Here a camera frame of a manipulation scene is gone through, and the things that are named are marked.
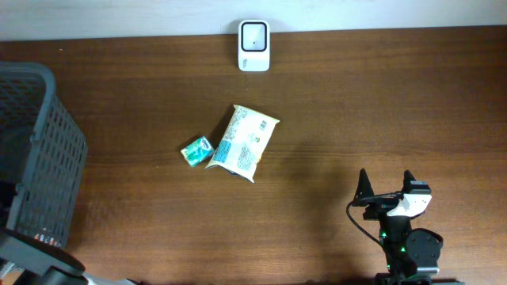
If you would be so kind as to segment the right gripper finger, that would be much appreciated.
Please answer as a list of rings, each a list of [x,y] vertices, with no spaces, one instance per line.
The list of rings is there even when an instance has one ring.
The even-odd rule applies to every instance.
[[[374,192],[365,169],[360,170],[354,201],[362,201],[374,196]]]
[[[412,182],[415,181],[413,174],[407,169],[403,174],[403,186],[402,192],[412,192],[413,185]]]

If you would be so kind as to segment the cream snack bag blue label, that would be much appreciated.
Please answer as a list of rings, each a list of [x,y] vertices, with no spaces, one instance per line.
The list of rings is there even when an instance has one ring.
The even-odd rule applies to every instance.
[[[257,164],[280,121],[251,108],[234,105],[234,113],[205,169],[220,167],[254,182]]]

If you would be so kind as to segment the teal tissue pack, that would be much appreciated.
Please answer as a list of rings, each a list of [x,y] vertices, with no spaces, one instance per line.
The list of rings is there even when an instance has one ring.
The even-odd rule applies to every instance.
[[[191,167],[195,167],[215,152],[214,147],[205,136],[201,136],[183,149],[181,154]]]

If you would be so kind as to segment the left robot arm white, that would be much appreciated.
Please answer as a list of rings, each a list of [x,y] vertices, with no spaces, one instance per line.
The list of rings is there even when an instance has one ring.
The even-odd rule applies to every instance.
[[[1,229],[1,271],[23,269],[16,284],[136,285],[132,279],[109,280],[86,273],[85,266],[60,248],[16,231]]]

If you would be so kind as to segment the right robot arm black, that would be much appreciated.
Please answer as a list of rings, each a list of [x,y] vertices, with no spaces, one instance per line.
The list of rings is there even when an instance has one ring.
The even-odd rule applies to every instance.
[[[402,189],[376,195],[365,169],[360,170],[353,200],[345,212],[351,223],[382,249],[387,272],[378,273],[374,284],[459,284],[456,279],[434,279],[440,272],[438,260],[444,239],[434,231],[416,228],[411,221],[425,213],[432,199],[427,182],[417,180],[406,170]],[[351,215],[351,207],[364,209],[363,219],[379,222],[379,234],[374,237]]]

